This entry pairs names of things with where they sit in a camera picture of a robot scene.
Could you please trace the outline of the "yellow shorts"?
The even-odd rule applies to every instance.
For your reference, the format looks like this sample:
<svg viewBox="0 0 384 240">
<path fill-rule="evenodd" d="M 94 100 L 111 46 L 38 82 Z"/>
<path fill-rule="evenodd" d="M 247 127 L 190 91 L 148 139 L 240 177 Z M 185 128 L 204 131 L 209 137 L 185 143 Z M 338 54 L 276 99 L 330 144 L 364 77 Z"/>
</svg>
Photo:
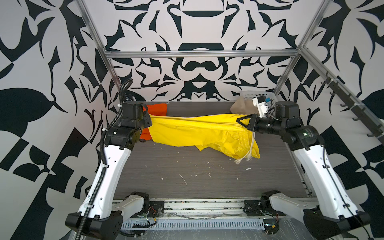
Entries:
<svg viewBox="0 0 384 240">
<path fill-rule="evenodd" d="M 255 133 L 236 122 L 237 114 L 202 117 L 164 117 L 151 115 L 149 132 L 155 143 L 173 147 L 195 146 L 223 153 L 239 164 L 261 157 Z"/>
</svg>

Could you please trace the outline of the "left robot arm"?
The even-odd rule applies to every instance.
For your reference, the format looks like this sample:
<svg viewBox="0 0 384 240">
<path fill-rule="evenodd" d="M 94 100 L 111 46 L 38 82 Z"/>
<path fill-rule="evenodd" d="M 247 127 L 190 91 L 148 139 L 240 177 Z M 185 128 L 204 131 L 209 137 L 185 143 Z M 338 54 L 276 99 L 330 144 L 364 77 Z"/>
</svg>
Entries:
<svg viewBox="0 0 384 240">
<path fill-rule="evenodd" d="M 118 115 L 111 125 L 102 130 L 100 142 L 101 164 L 86 199 L 76 213 L 68 214 L 65 225 L 73 230 L 75 240 L 93 238 L 114 240 L 127 219 L 147 216 L 150 199 L 147 194 L 133 192 L 114 204 L 122 170 L 142 131 L 152 126 L 147 105 L 120 104 Z"/>
</svg>

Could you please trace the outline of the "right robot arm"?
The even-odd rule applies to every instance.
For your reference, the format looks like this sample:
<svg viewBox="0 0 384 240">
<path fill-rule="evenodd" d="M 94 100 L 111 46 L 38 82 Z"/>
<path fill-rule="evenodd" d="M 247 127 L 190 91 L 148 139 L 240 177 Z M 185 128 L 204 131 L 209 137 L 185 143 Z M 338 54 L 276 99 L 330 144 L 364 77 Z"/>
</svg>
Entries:
<svg viewBox="0 0 384 240">
<path fill-rule="evenodd" d="M 297 201 L 280 191 L 262 194 L 259 210 L 284 213 L 303 223 L 317 240 L 327 240 L 371 223 L 368 213 L 358 210 L 331 166 L 325 141 L 313 126 L 305 126 L 299 105 L 291 101 L 275 104 L 273 117 L 252 114 L 237 123 L 253 133 L 280 136 L 304 167 L 318 202 Z"/>
</svg>

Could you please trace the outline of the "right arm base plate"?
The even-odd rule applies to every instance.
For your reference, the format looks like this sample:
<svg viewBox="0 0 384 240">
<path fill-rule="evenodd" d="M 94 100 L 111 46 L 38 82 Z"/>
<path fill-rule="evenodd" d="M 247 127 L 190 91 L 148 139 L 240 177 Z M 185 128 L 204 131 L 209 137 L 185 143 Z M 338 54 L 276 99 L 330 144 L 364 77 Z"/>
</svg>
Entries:
<svg viewBox="0 0 384 240">
<path fill-rule="evenodd" d="M 262 208 L 260 200 L 244 200 L 243 212 L 248 217 L 269 216 L 270 213 Z"/>
</svg>

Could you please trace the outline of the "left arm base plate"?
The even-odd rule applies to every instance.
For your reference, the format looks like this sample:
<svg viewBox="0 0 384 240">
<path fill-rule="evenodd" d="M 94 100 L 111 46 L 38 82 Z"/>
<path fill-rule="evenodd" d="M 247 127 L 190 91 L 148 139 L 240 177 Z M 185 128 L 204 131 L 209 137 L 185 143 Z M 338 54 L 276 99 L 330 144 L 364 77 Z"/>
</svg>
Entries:
<svg viewBox="0 0 384 240">
<path fill-rule="evenodd" d="M 164 213 L 164 207 L 164 201 L 149 201 L 149 207 L 147 208 L 146 216 L 148 218 L 159 217 Z"/>
</svg>

